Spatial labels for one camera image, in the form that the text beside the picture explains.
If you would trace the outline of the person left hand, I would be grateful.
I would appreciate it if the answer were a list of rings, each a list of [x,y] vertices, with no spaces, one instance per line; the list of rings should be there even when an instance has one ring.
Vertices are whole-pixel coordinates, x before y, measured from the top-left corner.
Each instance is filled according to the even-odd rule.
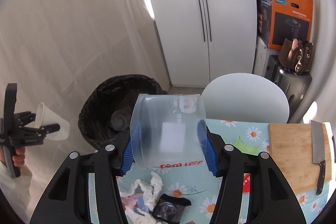
[[[12,157],[14,165],[18,168],[25,164],[25,151],[25,147],[19,147],[15,150],[15,155]]]

